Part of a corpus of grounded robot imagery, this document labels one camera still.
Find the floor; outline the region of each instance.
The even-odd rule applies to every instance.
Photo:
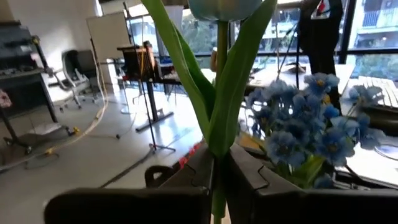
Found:
[[[130,99],[136,95],[135,91],[128,92]],[[140,108],[136,116],[125,115],[120,113],[120,109],[125,104],[123,96],[117,93],[110,97],[111,102],[102,122],[89,135],[74,144],[57,149],[56,153],[60,155],[58,160],[36,169],[25,170],[24,166],[17,166],[0,175],[0,223],[43,223],[44,204],[50,198],[77,187],[99,187],[148,153],[148,144],[151,142],[150,131],[138,134],[134,130],[134,127],[146,119],[143,110],[144,99],[141,97],[139,102],[135,102],[140,106],[130,103],[132,112],[137,111],[137,107]],[[177,151],[174,153],[159,151],[122,179],[107,187],[129,189],[145,187],[144,171],[149,166],[172,165],[201,139],[188,98],[180,96],[176,99],[172,96],[169,101],[170,103],[164,106],[175,111],[175,115],[157,125],[154,128],[154,134],[157,144],[174,147]],[[159,94],[158,108],[163,102],[165,102],[165,96]],[[99,108],[98,105],[88,101],[83,104],[82,110],[78,110],[71,104],[64,113],[57,110],[57,116],[60,123],[69,127],[76,126],[83,131]],[[31,123],[36,126],[46,122],[50,122],[50,116],[45,108],[11,121],[18,135],[32,129]],[[133,129],[127,132],[131,124],[133,124]],[[0,133],[1,136],[7,135],[2,123],[0,123]],[[126,134],[120,140],[114,138],[116,134],[123,133]],[[43,150],[43,148],[38,148],[34,153]]]

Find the whiteboard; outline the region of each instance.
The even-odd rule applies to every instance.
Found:
[[[130,45],[124,12],[87,19],[87,26],[99,62],[109,58],[123,58],[120,46]]]

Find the tulip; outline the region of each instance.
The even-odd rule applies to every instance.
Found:
[[[249,17],[262,0],[188,0],[195,18],[206,21],[238,21]]]

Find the balcony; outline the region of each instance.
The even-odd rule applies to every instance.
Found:
[[[365,12],[362,27],[398,27],[398,8]]]

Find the green leaf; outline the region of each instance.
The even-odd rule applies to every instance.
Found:
[[[320,156],[311,156],[307,161],[293,172],[293,176],[304,180],[307,185],[312,183],[322,168],[325,158]]]
[[[246,82],[276,3],[277,0],[265,0],[243,23],[235,44],[228,52],[220,83],[216,83],[216,101],[207,140],[210,150],[219,158],[234,142]]]
[[[161,0],[142,0],[154,20],[167,51],[170,54],[180,81],[191,99],[193,109],[203,135],[207,136],[210,127],[210,113],[215,96],[214,87],[202,74],[192,51],[175,29]]]

